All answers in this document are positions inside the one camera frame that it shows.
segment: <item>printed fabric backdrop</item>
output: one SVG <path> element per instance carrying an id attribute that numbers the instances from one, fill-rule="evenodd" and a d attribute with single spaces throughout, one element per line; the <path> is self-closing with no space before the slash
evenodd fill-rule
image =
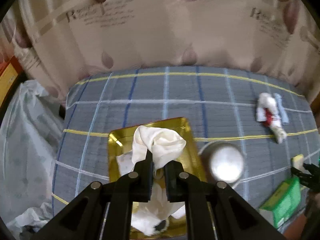
<path id="1" fill-rule="evenodd" d="M 167 65 L 250 70 L 320 91 L 320 31 L 301 0 L 17 0 L 1 22 L 15 55 L 59 101 L 100 72 Z"/>

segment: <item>curtain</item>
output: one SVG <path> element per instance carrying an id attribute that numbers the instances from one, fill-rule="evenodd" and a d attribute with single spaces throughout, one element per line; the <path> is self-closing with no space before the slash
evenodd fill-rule
<path id="1" fill-rule="evenodd" d="M 15 55 L 63 101 L 82 78 L 165 65 L 237 68 L 320 91 L 320 31 L 301 0 L 17 0 L 0 26 Z"/>

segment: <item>plaid tablecloth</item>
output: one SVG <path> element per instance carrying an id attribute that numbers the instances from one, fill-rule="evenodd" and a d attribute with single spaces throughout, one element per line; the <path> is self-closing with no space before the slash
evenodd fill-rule
<path id="1" fill-rule="evenodd" d="M 255 121 L 260 93 L 279 93 L 290 124 L 277 144 Z M 259 207 L 290 176 L 290 158 L 318 163 L 320 140 L 304 96 L 286 82 L 215 67 L 162 67 L 92 76 L 68 95 L 64 133 L 53 178 L 54 214 L 90 182 L 108 183 L 108 133 L 114 129 L 183 116 L 198 148 L 217 139 L 241 147 L 246 168 L 236 191 Z M 307 190 L 302 189 L 305 206 Z"/>

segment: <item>green box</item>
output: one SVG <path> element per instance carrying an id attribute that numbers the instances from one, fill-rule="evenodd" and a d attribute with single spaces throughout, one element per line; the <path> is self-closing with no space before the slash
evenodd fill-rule
<path id="1" fill-rule="evenodd" d="M 279 228 L 294 213 L 301 201 L 298 177 L 286 179 L 259 208 L 259 213 L 275 228 Z"/>

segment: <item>silver bowl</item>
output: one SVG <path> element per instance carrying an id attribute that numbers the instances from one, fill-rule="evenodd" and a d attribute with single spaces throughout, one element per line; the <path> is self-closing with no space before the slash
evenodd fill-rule
<path id="1" fill-rule="evenodd" d="M 208 182 L 223 180 L 235 185 L 244 171 L 244 157 L 238 146 L 226 141 L 208 143 L 199 152 Z"/>

